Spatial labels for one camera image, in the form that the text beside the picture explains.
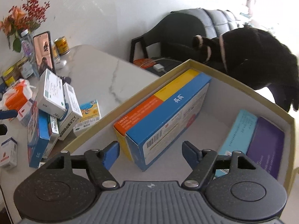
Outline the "yellow orange medicine box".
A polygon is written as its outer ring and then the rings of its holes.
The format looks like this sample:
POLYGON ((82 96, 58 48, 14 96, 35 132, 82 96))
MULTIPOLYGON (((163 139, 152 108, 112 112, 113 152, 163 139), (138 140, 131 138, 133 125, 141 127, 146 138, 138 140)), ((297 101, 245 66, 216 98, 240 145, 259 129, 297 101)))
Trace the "yellow orange medicine box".
POLYGON ((118 142, 120 143, 121 150, 130 161, 134 160, 125 138, 126 132, 147 115, 149 115, 152 111, 154 111, 157 107, 159 107, 163 102, 165 102, 183 86, 189 83, 198 74, 199 72, 194 69, 187 70, 177 78, 173 79, 173 81, 166 84, 163 88, 158 90, 148 99, 144 100, 129 113, 121 117, 116 123, 114 123, 113 127, 118 142))

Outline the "large blue medicine box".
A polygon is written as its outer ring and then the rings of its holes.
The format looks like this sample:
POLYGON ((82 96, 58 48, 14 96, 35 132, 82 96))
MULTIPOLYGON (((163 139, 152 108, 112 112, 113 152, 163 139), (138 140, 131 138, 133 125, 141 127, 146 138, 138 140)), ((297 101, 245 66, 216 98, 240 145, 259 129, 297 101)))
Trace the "large blue medicine box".
POLYGON ((27 125, 27 152, 29 167, 38 168, 47 158, 59 137, 57 118, 43 112, 34 101, 27 125))
POLYGON ((211 77, 201 72, 126 132, 134 163, 146 171, 194 122, 211 77))

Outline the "light blue medicine box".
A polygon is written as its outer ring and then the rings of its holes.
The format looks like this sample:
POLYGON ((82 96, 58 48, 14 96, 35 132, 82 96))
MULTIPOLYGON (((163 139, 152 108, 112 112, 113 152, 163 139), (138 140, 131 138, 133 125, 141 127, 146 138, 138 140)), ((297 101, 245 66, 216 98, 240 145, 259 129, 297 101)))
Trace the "light blue medicine box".
POLYGON ((240 110, 218 154, 231 156, 232 152, 236 150, 246 154, 257 121, 258 117, 254 114, 244 109, 240 110))

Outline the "purple medicine box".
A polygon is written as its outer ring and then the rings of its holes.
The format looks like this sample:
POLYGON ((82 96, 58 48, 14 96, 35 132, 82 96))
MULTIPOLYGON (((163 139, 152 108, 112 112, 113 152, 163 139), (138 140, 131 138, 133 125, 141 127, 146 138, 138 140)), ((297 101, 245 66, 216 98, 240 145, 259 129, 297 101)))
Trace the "purple medicine box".
POLYGON ((284 131, 259 117, 246 155, 277 178, 284 147, 284 131))

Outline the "orange tissue pack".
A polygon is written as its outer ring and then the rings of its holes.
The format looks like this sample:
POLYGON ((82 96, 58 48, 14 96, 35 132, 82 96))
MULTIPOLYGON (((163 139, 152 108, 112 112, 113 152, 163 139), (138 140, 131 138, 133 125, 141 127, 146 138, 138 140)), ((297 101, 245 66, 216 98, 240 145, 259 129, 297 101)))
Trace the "orange tissue pack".
POLYGON ((1 100, 1 110, 19 111, 32 97, 33 91, 30 82, 26 79, 19 79, 12 88, 4 93, 1 100))

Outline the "white green medicine box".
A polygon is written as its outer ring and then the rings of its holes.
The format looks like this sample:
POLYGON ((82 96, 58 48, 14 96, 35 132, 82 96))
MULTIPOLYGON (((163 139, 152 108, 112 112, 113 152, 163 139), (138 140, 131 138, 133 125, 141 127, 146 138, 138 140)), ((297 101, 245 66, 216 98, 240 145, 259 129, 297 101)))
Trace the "white green medicine box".
POLYGON ((36 102, 40 110, 56 118, 66 112, 62 79, 49 69, 40 77, 36 102))

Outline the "small white red medicine box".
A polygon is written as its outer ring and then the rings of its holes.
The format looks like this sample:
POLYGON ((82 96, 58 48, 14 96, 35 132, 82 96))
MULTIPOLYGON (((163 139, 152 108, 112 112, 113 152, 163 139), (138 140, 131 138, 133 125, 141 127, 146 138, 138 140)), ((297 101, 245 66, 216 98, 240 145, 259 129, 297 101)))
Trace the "small white red medicine box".
POLYGON ((9 170, 17 166, 17 142, 12 137, 1 143, 0 166, 5 170, 9 170))

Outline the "yellow cartoon medicine box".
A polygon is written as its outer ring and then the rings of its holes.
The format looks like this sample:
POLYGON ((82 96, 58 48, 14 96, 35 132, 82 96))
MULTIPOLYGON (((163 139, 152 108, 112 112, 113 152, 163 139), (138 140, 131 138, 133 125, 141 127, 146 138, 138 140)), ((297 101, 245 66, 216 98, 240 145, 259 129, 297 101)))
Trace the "yellow cartoon medicine box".
POLYGON ((97 100, 91 100, 90 102, 81 104, 80 110, 83 117, 73 128, 75 136, 80 136, 102 118, 97 100))

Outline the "white blue rabbit medicine box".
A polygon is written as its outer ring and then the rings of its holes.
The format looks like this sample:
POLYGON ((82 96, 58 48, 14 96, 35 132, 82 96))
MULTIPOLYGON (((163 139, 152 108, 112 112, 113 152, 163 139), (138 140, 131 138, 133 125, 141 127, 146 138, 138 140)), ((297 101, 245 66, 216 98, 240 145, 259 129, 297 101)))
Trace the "white blue rabbit medicine box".
POLYGON ((65 83, 63 85, 66 112, 58 119, 59 137, 63 141, 69 135, 77 122, 83 117, 74 88, 65 83))

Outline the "large tan cardboard box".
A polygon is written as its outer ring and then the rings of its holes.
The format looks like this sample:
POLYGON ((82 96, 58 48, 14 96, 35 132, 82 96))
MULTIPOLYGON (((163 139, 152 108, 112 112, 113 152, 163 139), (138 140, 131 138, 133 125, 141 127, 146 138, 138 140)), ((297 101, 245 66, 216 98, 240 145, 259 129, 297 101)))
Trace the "large tan cardboard box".
POLYGON ((257 116, 263 116, 284 131, 285 142, 278 181, 287 192, 290 192, 296 174, 294 118, 251 88, 192 60, 184 62, 144 87, 107 114, 94 127, 70 142, 65 149, 76 155, 83 154, 90 149, 103 149, 117 138, 113 124, 121 116, 189 68, 202 71, 211 77, 210 87, 198 117, 147 170, 142 171, 122 154, 110 170, 112 175, 120 183, 123 181, 183 181, 191 172, 191 168, 182 157, 182 142, 189 141, 199 149, 218 150, 227 137, 237 114, 245 109, 257 116))

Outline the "clear water bottle vase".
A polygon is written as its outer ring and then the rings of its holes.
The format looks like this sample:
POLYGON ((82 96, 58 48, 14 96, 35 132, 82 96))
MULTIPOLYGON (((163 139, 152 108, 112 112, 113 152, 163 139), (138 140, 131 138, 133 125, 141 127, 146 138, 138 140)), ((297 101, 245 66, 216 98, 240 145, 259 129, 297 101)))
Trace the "clear water bottle vase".
POLYGON ((26 29, 21 33, 21 46, 24 51, 25 56, 27 57, 31 67, 33 69, 33 73, 36 78, 40 78, 38 73, 38 66, 36 63, 36 56, 34 52, 33 42, 29 34, 29 30, 26 29))

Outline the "smartphone on stand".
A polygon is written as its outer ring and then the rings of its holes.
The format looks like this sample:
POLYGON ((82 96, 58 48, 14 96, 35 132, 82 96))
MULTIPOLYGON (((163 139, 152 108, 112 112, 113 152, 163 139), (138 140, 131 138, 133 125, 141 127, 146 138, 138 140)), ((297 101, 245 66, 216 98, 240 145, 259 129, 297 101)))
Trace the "smartphone on stand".
POLYGON ((34 36, 33 47, 39 76, 41 76, 46 69, 55 73, 50 32, 46 31, 34 36))

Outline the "orange red flower bouquet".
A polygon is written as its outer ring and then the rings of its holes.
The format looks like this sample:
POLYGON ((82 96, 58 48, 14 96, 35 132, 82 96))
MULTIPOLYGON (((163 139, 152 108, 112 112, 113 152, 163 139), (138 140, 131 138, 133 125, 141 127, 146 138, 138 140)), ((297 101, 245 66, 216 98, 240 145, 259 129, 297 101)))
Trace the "orange red flower bouquet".
POLYGON ((11 50, 21 51, 21 33, 28 30, 30 33, 40 28, 46 22, 46 11, 50 8, 49 1, 22 0, 20 6, 12 6, 8 16, 1 19, 1 32, 7 38, 11 50))

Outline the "black dining chair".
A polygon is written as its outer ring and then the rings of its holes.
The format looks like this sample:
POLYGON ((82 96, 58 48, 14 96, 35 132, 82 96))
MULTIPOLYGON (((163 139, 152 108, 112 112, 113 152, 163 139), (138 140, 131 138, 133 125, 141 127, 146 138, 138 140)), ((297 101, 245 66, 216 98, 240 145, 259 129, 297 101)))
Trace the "black dining chair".
POLYGON ((196 35, 206 36, 204 24, 198 17, 186 13, 171 13, 150 31, 131 40, 129 62, 134 61, 137 43, 141 44, 143 57, 146 59, 149 58, 147 47, 158 43, 161 58, 180 62, 198 60, 199 55, 192 47, 193 37, 196 35))

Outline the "grey sofa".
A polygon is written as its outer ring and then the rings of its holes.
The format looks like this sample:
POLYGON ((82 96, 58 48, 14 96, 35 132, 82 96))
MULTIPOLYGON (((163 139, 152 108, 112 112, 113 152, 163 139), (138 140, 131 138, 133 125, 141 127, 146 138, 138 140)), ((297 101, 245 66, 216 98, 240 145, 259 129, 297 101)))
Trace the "grey sofa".
POLYGON ((204 27, 207 38, 219 37, 230 30, 243 27, 241 20, 229 10, 207 10, 202 8, 172 11, 198 18, 204 27))

